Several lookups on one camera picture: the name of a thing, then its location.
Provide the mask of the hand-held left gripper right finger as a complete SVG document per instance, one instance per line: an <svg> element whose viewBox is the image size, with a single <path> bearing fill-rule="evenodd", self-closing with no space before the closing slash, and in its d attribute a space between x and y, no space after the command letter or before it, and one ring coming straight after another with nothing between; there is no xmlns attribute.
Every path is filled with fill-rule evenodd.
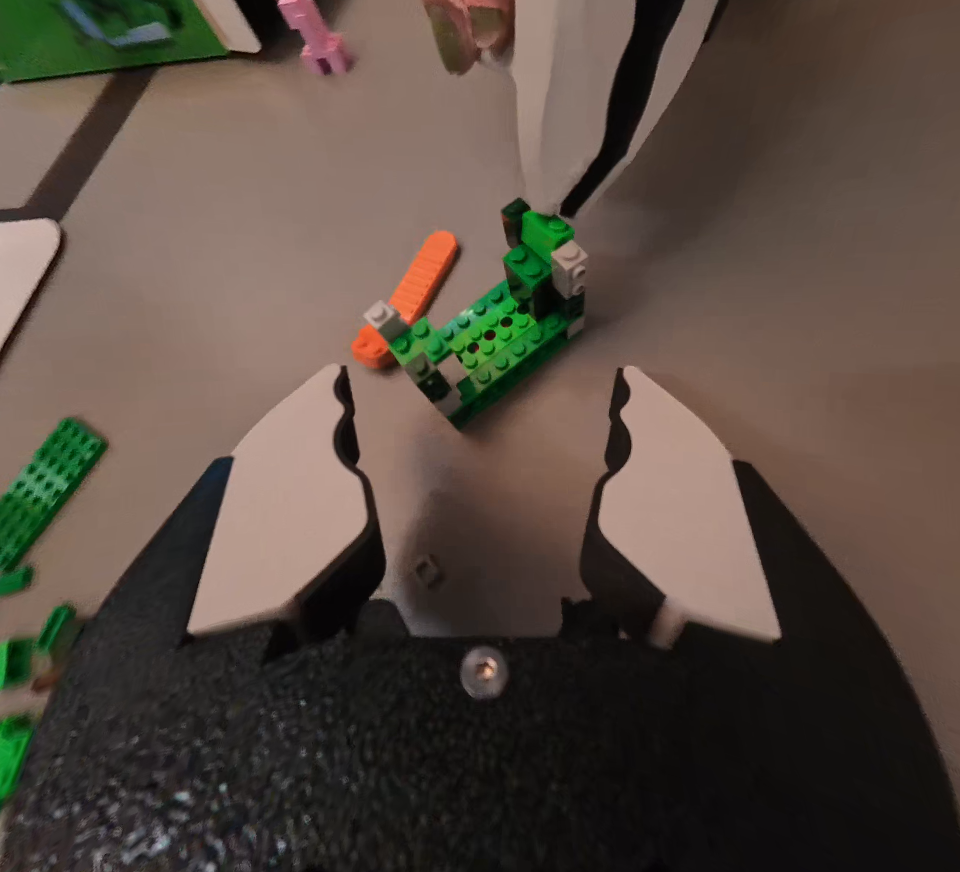
<svg viewBox="0 0 960 872"><path fill-rule="evenodd" d="M580 577L616 634L671 648L688 626L782 638L735 461L714 432L635 366L617 370L604 470Z"/></svg>

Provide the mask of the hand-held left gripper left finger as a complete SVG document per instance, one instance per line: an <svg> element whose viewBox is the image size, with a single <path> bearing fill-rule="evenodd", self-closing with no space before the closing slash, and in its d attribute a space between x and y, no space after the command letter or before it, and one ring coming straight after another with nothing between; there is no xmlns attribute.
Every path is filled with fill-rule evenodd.
<svg viewBox="0 0 960 872"><path fill-rule="evenodd" d="M320 641L355 624L386 553L354 416L348 370L329 364L234 447L189 636L281 622Z"/></svg>

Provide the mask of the green lego build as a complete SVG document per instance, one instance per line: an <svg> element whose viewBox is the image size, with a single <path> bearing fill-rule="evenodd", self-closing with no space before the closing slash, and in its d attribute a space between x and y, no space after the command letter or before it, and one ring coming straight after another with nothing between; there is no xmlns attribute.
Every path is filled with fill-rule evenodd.
<svg viewBox="0 0 960 872"><path fill-rule="evenodd" d="M395 363L458 431L491 409L579 335L588 254L558 215L516 198L500 212L509 245L505 278L442 326L426 314L404 326L389 302L365 324L386 338Z"/></svg>

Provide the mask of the green lego plate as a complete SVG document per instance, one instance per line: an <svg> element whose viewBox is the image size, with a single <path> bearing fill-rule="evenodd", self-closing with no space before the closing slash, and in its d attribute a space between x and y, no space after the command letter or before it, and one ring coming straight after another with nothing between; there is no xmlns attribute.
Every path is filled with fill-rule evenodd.
<svg viewBox="0 0 960 872"><path fill-rule="evenodd" d="M108 443L75 418L62 419L1 497L1 571L15 570L81 487Z"/></svg>

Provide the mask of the pink lego pig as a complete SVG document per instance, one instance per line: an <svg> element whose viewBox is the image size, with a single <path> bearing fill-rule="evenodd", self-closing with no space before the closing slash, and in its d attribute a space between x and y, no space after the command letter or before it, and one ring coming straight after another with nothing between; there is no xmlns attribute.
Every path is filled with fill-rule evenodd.
<svg viewBox="0 0 960 872"><path fill-rule="evenodd" d="M280 13L287 26L303 41L301 62L318 75L348 73L354 57L343 37L330 29L315 0L278 0Z"/></svg>

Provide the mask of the pile of green lego pieces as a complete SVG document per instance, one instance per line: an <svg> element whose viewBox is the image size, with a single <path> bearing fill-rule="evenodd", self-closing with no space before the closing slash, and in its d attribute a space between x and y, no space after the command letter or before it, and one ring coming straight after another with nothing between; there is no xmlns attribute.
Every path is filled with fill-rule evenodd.
<svg viewBox="0 0 960 872"><path fill-rule="evenodd" d="M33 638L8 638L1 644L2 693L28 686L33 694L50 691L64 672L85 622L70 601L57 604ZM1 721L1 806L18 789L27 755L40 723L37 711L7 714Z"/></svg>

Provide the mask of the orange brick separator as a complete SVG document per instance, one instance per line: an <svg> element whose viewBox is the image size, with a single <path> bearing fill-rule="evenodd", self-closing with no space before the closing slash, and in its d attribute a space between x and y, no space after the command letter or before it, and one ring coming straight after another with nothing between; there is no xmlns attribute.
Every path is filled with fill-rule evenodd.
<svg viewBox="0 0 960 872"><path fill-rule="evenodd" d="M404 326L425 316L458 253L459 243L452 232L436 230L427 236L390 297L389 304ZM396 363L387 339L371 324L360 328L350 348L354 360L368 369L382 370Z"/></svg>

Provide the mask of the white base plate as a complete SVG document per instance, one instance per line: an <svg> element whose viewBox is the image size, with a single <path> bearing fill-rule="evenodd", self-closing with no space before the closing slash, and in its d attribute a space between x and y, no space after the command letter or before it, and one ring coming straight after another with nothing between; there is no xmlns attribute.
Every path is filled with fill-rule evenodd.
<svg viewBox="0 0 960 872"><path fill-rule="evenodd" d="M1 222L1 347L14 334L62 246L50 218Z"/></svg>

